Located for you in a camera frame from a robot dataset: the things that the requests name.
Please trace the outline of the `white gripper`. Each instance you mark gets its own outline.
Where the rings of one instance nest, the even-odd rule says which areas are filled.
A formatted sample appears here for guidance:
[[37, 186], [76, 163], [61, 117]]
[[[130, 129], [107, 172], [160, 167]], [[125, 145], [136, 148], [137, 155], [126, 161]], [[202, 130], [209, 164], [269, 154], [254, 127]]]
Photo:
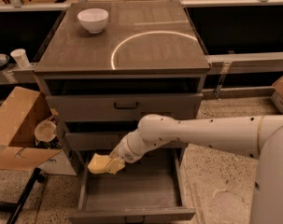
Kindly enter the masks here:
[[125, 167], [125, 162], [134, 163], [137, 161], [137, 155], [130, 149], [127, 137], [120, 140], [109, 154], [109, 157], [105, 171], [113, 175]]

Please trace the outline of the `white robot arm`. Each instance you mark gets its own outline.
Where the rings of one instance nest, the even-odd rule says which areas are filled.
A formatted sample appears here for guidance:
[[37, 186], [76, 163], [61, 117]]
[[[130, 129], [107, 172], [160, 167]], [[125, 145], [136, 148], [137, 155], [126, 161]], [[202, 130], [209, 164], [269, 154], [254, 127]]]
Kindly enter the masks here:
[[283, 115], [190, 120], [146, 115], [110, 153], [106, 169], [115, 174], [173, 141], [258, 159], [250, 224], [283, 224]]

